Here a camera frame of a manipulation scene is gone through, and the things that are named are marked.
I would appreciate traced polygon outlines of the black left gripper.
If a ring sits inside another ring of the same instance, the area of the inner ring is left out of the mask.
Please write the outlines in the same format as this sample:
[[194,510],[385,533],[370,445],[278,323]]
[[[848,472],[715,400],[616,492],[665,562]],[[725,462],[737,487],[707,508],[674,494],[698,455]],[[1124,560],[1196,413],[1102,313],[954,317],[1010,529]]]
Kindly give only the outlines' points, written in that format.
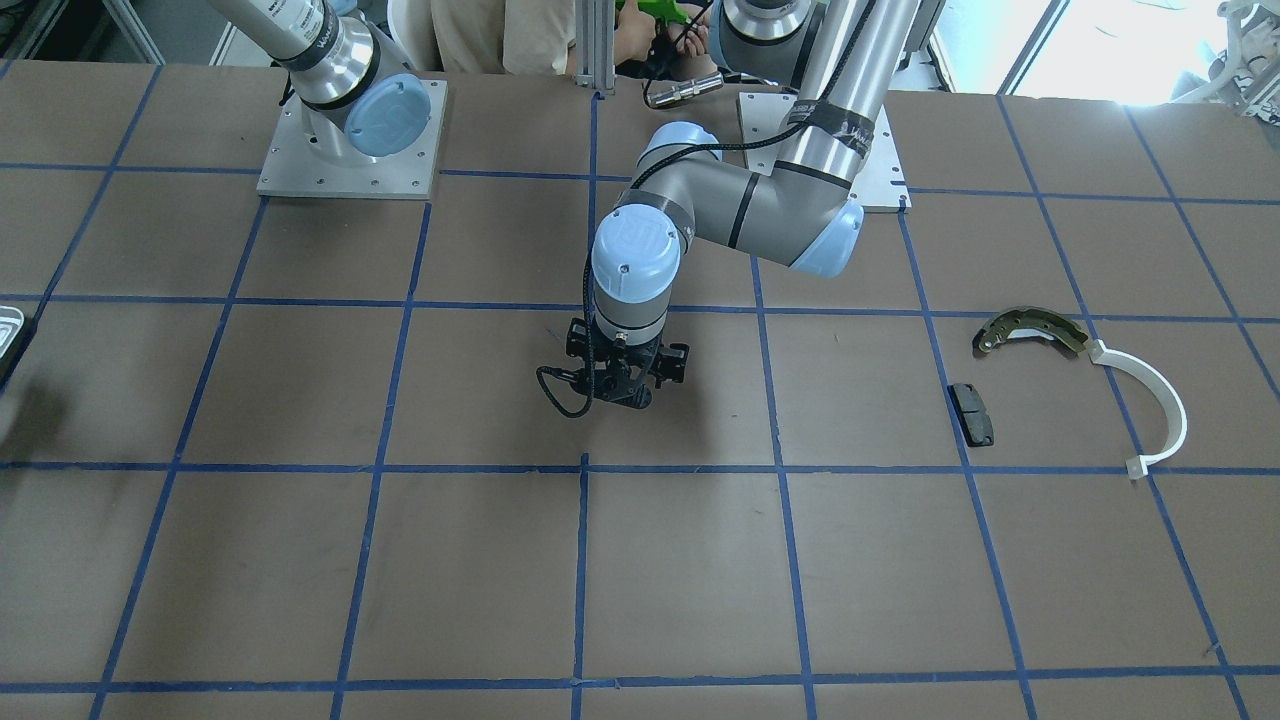
[[582,360],[591,355],[591,364],[567,372],[570,387],[595,400],[645,409],[652,401],[652,378],[657,388],[667,380],[682,383],[690,347],[685,343],[669,346],[655,337],[643,345],[628,346],[622,340],[608,340],[598,328],[581,318],[570,324],[566,354]]

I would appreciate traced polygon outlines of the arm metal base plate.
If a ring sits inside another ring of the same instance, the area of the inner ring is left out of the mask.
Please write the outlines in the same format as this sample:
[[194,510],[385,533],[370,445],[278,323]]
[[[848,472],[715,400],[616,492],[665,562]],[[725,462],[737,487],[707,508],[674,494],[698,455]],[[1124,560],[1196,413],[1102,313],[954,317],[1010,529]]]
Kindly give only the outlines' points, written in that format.
[[259,195],[429,200],[449,85],[444,79],[422,79],[420,85],[429,97],[425,129],[407,149],[385,158],[362,155],[329,119],[291,97],[264,159]]
[[[739,92],[737,113],[742,141],[763,141],[780,133],[794,102],[794,94]],[[886,109],[881,109],[876,119],[876,137],[852,179],[849,196],[868,214],[908,211],[913,206]]]

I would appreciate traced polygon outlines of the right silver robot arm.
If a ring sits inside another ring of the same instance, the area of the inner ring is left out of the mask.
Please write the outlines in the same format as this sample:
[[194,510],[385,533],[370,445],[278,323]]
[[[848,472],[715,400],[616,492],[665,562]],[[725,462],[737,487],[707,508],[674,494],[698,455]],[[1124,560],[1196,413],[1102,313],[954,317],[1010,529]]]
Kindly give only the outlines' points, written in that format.
[[288,73],[294,95],[361,154],[406,150],[433,105],[404,50],[330,1],[214,1],[212,8]]

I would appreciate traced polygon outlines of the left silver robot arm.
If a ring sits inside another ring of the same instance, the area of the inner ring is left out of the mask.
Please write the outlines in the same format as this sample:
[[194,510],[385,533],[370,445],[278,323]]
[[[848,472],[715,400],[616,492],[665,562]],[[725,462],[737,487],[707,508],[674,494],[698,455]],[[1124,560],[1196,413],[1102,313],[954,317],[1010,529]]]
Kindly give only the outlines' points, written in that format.
[[582,270],[582,318],[566,352],[580,369],[538,369],[594,401],[643,409],[684,380],[689,347],[663,345],[669,296],[696,238],[831,278],[849,264],[864,211],[851,196],[876,118],[915,20],[915,1],[714,1],[710,54],[797,94],[764,140],[769,172],[691,122],[650,138],[635,177],[600,220]]

